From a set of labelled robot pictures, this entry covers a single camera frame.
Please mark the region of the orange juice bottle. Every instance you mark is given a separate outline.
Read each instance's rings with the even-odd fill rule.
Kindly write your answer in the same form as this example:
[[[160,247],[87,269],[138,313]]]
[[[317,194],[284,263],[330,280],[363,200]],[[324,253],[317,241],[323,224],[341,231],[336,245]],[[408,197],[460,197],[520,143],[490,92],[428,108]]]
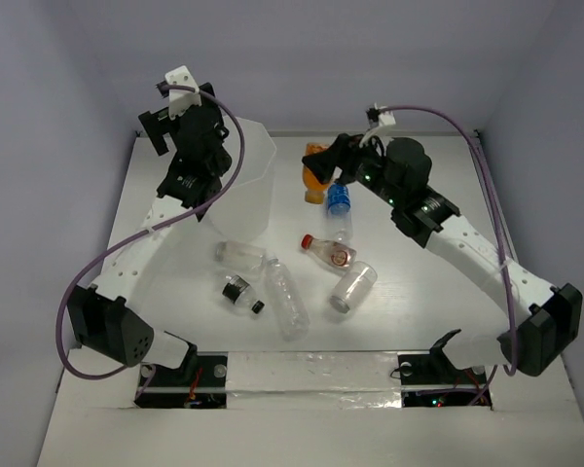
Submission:
[[[305,155],[311,156],[322,152],[327,148],[327,144],[308,143],[306,146]],[[322,204],[325,200],[326,192],[332,185],[333,180],[330,180],[325,184],[320,183],[306,166],[303,166],[302,179],[306,187],[305,202],[312,204]]]

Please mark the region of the blue label water bottle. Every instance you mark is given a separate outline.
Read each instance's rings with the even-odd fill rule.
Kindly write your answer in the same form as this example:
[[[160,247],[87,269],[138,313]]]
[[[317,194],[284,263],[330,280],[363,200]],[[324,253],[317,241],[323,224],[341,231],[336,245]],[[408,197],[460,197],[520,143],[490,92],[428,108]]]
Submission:
[[[329,236],[340,243],[352,240],[351,205],[346,186],[334,183],[327,190],[326,228]]]

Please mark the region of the red cap clear bottle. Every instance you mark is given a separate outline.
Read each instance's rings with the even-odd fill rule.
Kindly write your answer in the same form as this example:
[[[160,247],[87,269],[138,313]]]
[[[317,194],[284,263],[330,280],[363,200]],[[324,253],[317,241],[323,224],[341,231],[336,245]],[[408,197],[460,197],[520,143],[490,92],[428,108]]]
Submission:
[[[318,239],[311,234],[303,236],[301,248],[335,269],[347,269],[354,263],[357,255],[354,249],[343,243]]]

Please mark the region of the large ribbed clear bottle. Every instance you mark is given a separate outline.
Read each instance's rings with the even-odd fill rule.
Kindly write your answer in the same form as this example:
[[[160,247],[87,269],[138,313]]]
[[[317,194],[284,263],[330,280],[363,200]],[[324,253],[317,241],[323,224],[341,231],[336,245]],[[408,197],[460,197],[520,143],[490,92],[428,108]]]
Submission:
[[[309,331],[309,315],[292,273],[275,255],[266,257],[264,286],[283,338],[302,339]]]

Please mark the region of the small black cap bottle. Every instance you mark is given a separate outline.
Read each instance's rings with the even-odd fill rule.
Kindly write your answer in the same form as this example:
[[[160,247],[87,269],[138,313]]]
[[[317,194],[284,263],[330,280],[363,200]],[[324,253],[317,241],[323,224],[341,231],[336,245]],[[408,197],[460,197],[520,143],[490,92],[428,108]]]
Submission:
[[[254,287],[237,274],[225,275],[222,296],[236,308],[258,315],[265,304],[258,298]]]

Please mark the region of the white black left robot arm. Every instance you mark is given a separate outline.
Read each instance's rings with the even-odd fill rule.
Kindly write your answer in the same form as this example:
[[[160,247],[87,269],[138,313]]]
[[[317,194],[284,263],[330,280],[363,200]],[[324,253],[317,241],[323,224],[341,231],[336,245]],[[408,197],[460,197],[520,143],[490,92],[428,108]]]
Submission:
[[[169,142],[176,153],[139,230],[85,266],[90,271],[108,264],[89,286],[81,286],[84,273],[77,274],[63,295],[56,323],[68,319],[79,345],[119,363],[121,369],[162,367],[170,381],[184,384],[196,372],[192,345],[148,324],[141,304],[179,240],[183,221],[200,221],[231,188],[223,176],[237,176],[241,165],[232,162],[224,147],[229,130],[223,119],[231,113],[210,83],[169,81],[157,87],[168,98],[167,107],[145,112],[139,120],[159,155],[167,153]]]

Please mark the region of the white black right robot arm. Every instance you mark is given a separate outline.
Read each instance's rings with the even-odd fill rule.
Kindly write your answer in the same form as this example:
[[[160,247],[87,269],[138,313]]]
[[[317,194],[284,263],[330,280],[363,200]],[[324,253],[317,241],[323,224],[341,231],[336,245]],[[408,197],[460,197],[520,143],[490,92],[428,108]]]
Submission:
[[[538,377],[577,338],[582,293],[501,258],[499,244],[485,239],[454,203],[429,186],[432,161],[418,141],[396,137],[382,147],[342,133],[302,163],[321,183],[336,179],[366,187],[388,204],[398,231],[450,263],[506,314],[509,328],[502,333],[466,339],[450,331],[428,358],[436,379],[450,381],[465,368],[494,365],[514,365]]]

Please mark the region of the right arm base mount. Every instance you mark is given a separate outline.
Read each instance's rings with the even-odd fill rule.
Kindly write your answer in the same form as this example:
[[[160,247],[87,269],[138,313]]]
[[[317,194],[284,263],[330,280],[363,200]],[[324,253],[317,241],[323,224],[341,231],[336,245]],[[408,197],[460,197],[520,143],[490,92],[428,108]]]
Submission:
[[[401,384],[404,408],[490,407],[484,368],[457,369],[445,355],[444,347],[459,330],[450,331],[425,352],[405,351],[397,356],[389,377]]]

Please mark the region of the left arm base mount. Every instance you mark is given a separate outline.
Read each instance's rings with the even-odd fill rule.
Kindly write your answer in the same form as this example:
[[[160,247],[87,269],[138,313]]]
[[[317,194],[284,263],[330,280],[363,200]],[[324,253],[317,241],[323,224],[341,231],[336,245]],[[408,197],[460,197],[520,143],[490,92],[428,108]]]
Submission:
[[[151,382],[137,384],[134,403],[142,409],[225,409],[228,355],[195,354],[185,368],[158,367]]]

